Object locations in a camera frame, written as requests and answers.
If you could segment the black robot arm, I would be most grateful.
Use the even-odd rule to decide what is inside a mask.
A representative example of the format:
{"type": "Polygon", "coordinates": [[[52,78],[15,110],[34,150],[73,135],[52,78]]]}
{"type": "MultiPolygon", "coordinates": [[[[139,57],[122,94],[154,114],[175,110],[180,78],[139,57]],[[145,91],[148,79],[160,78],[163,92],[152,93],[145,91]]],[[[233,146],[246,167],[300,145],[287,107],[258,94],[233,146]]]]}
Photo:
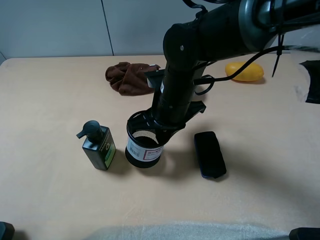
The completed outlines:
{"type": "Polygon", "coordinates": [[[193,101],[196,87],[212,87],[209,65],[248,54],[256,58],[285,49],[287,32],[320,22],[317,0],[231,0],[208,11],[202,5],[193,21],[176,23],[163,39],[166,67],[146,73],[154,89],[152,106],[127,121],[131,140],[145,148],[165,145],[186,123],[206,109],[193,101]]]}

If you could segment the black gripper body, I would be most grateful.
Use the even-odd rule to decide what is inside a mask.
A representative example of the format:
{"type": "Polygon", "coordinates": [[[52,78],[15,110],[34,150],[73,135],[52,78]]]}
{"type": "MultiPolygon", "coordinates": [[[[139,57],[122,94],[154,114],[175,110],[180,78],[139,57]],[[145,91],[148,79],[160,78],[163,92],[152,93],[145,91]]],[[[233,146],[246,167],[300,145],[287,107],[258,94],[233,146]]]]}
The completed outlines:
{"type": "Polygon", "coordinates": [[[164,70],[160,87],[154,89],[150,109],[159,125],[175,129],[177,133],[197,113],[206,109],[202,101],[192,101],[196,91],[194,80],[202,77],[205,68],[183,72],[169,68],[164,70]]]}

